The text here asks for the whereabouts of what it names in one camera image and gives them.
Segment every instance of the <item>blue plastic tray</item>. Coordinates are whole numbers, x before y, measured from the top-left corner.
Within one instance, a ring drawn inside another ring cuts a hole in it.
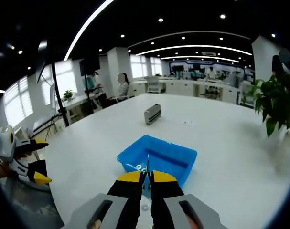
[[[126,172],[146,169],[149,154],[149,170],[158,170],[174,176],[183,187],[197,157],[197,151],[178,146],[155,137],[144,135],[118,156],[117,160]]]

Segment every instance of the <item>ceiling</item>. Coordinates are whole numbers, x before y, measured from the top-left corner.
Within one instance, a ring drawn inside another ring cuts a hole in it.
[[[74,4],[23,4],[18,1],[9,6],[6,2],[0,3],[0,53],[3,55],[0,57],[0,89],[5,90],[21,77],[34,73],[38,44],[43,38],[47,38],[53,47],[54,60],[63,60],[81,26],[103,2],[79,0]],[[180,0],[179,3],[169,0],[114,0],[88,26],[70,58],[104,54],[116,46],[129,47],[132,54],[178,45],[215,45],[252,53],[251,43],[260,34],[290,51],[288,4],[287,0],[269,6],[251,0]],[[220,19],[221,14],[226,15],[224,20]],[[163,18],[163,22],[158,22],[159,18]],[[219,31],[249,39],[216,32],[188,32],[156,38],[185,31]],[[271,37],[272,33],[276,34],[276,38]],[[179,56],[220,53],[219,57],[254,67],[253,56],[216,48],[169,49],[146,56],[172,57],[176,56],[176,52]]]

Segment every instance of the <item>robotic arm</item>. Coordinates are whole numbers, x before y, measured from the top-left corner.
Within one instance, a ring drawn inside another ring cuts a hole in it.
[[[28,162],[21,156],[27,152],[32,152],[46,147],[48,143],[42,140],[21,141],[14,135],[12,126],[8,125],[0,130],[0,164],[7,162],[11,171],[14,171],[18,178],[26,182],[36,184],[47,184],[51,179],[29,169]]]
[[[144,187],[146,176],[149,187]],[[74,211],[63,229],[135,229],[140,216],[142,190],[151,190],[151,216],[155,229],[190,229],[189,216],[199,229],[226,229],[216,211],[193,195],[185,195],[176,178],[153,170],[120,176],[108,194],[98,194]]]

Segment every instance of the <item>window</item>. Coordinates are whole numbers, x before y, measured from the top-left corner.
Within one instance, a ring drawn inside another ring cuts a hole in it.
[[[150,60],[151,60],[152,75],[156,74],[163,75],[160,58],[151,57]]]
[[[49,89],[50,86],[53,84],[54,80],[51,75],[51,66],[48,65],[44,68],[41,76],[41,84],[42,84],[42,91],[43,91],[43,97],[45,101],[45,105],[50,104],[50,94]]]
[[[4,106],[8,124],[13,127],[33,113],[27,76],[6,90]]]
[[[55,72],[57,76],[59,94],[61,97],[63,97],[63,94],[67,90],[72,90],[75,93],[78,92],[72,61],[68,60],[55,63]],[[42,76],[45,78],[44,80],[41,77],[43,96],[45,104],[48,105],[50,104],[50,85],[54,82],[52,77],[51,65],[48,65],[44,68]]]
[[[145,56],[131,55],[130,59],[133,78],[144,77],[148,75]]]

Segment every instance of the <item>potted plant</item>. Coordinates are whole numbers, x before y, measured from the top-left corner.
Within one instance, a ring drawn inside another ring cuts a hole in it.
[[[63,102],[71,101],[72,99],[73,99],[73,91],[72,90],[65,91],[63,95]]]
[[[253,97],[256,112],[262,112],[268,137],[274,131],[286,128],[279,148],[281,152],[276,154],[276,157],[281,155],[278,161],[284,161],[284,156],[290,155],[290,75],[273,75],[266,82],[256,80],[254,87],[245,94],[244,102],[247,97]]]

